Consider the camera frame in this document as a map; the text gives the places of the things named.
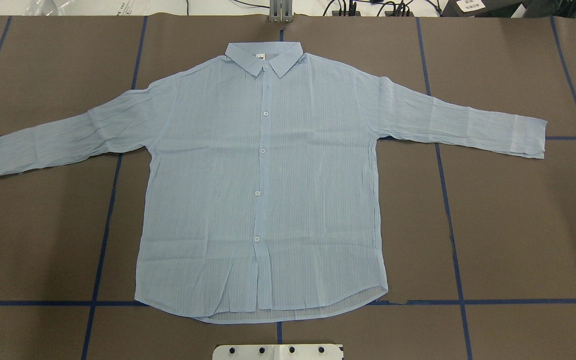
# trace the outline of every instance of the shirt collar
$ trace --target shirt collar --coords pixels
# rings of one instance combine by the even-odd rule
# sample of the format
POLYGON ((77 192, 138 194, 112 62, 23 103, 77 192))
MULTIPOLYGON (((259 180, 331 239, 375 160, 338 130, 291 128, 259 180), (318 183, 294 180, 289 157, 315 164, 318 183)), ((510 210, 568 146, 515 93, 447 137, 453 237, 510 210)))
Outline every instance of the shirt collar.
POLYGON ((226 48, 226 56, 252 76, 259 75, 265 61, 256 54, 277 54, 268 62, 281 78, 304 55, 304 50, 301 43, 286 41, 229 43, 226 48))

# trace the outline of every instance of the brown table surface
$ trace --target brown table surface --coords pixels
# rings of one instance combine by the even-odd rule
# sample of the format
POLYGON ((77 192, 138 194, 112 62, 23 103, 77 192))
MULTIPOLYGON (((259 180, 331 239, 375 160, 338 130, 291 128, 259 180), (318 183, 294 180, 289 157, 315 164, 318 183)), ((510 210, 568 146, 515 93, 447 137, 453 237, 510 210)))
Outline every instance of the brown table surface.
POLYGON ((0 177, 0 359, 576 359, 576 20, 0 16, 0 135, 81 114, 228 43, 304 51, 452 103, 549 121, 544 160, 378 141, 390 292, 326 319, 210 325, 133 300, 144 149, 0 177))

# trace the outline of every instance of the long-sleeve button-up shirt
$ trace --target long-sleeve button-up shirt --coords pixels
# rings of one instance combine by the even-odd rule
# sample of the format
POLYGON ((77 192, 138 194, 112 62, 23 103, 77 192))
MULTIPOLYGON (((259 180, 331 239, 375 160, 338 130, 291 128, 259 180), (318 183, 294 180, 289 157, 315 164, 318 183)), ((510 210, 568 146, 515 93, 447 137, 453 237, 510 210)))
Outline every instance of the long-sleeve button-up shirt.
POLYGON ((543 158, 545 130, 299 43, 231 43, 147 89, 0 137, 0 175, 145 146, 135 299, 220 324, 313 319, 388 291, 377 139, 543 158))

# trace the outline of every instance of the white plastic bracket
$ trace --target white plastic bracket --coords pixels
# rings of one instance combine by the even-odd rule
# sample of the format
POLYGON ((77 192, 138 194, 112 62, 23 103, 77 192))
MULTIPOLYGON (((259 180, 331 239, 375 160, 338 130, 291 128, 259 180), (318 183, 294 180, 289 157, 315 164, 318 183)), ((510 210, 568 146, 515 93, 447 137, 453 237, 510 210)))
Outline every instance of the white plastic bracket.
POLYGON ((340 344, 220 345, 212 360, 343 360, 340 344))

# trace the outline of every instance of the wire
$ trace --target wire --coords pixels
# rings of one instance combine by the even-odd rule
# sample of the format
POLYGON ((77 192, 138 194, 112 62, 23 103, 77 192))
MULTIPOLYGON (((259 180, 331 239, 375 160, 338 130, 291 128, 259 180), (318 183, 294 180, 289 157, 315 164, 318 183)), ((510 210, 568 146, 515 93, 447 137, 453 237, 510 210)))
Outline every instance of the wire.
POLYGON ((377 16, 379 16, 379 15, 382 13, 382 10, 383 10, 384 7, 385 7, 386 5, 388 5, 388 4, 392 5, 392 12, 393 12, 393 13, 397 10, 397 4, 395 4, 394 1, 386 1, 386 2, 384 2, 384 3, 381 5, 381 7, 379 8, 379 12, 377 12, 377 16))
POLYGON ((330 0, 330 2, 328 3, 328 5, 326 6, 326 9, 324 10, 324 14, 322 16, 326 16, 326 13, 328 12, 328 9, 330 7, 330 5, 332 5, 332 3, 334 3, 335 0, 330 0))
POLYGON ((254 8, 266 8, 266 9, 270 9, 270 6, 249 4, 249 3, 247 3, 247 2, 243 2, 243 1, 240 1, 240 0, 231 0, 231 2, 235 2, 235 3, 247 5, 247 6, 249 6, 249 7, 254 7, 254 8))
POLYGON ((437 0, 437 5, 435 5, 434 2, 430 1, 430 0, 425 0, 426 3, 429 3, 430 5, 432 5, 432 7, 434 7, 434 11, 437 12, 437 15, 441 16, 442 15, 442 9, 439 5, 439 0, 437 0))

